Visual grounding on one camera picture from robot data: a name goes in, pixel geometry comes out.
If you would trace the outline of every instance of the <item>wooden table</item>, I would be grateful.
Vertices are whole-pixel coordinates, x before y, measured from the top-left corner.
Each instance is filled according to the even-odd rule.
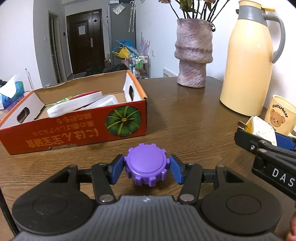
[[[69,164],[90,168],[95,163],[112,161],[117,154],[126,155],[130,147],[139,143],[156,143],[166,149],[168,155],[176,154],[186,163],[199,163],[211,169],[218,164],[229,166],[271,192],[283,207],[276,233],[285,237],[295,202],[251,173],[254,156],[234,143],[237,122],[248,118],[233,113],[219,102],[222,82],[208,77],[202,89],[180,86],[176,78],[141,80],[141,84],[148,95],[146,136],[14,156],[0,144],[0,185],[8,206],[11,208],[20,195]],[[137,187],[123,172],[112,189],[116,196],[173,195],[176,198],[181,186],[169,173],[167,179],[154,188]],[[90,184],[82,184],[81,190],[94,197]],[[212,184],[202,184],[200,197],[212,190]],[[12,238],[1,214],[0,237],[1,241]]]

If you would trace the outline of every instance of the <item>doorway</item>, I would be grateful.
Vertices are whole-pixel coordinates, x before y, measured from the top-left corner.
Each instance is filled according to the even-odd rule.
[[[52,63],[54,66],[54,74],[56,76],[57,83],[61,83],[62,77],[61,77],[59,58],[58,58],[58,52],[57,52],[56,18],[57,16],[49,13],[49,42],[50,42],[50,49],[52,54]]]
[[[67,16],[73,74],[105,67],[102,9]]]

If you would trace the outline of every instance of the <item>vase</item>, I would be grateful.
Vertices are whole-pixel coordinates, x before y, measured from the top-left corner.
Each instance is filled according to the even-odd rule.
[[[198,18],[180,18],[177,27],[175,57],[180,60],[178,84],[203,88],[207,63],[213,61],[213,24]]]

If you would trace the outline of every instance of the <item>cup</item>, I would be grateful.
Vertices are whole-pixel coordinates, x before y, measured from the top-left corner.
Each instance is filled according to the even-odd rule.
[[[291,132],[296,125],[296,106],[279,95],[273,95],[264,121],[276,132],[293,136]]]

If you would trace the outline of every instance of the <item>dark brown door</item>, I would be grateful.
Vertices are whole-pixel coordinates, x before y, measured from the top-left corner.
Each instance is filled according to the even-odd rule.
[[[105,66],[102,9],[67,16],[67,30],[73,74]]]

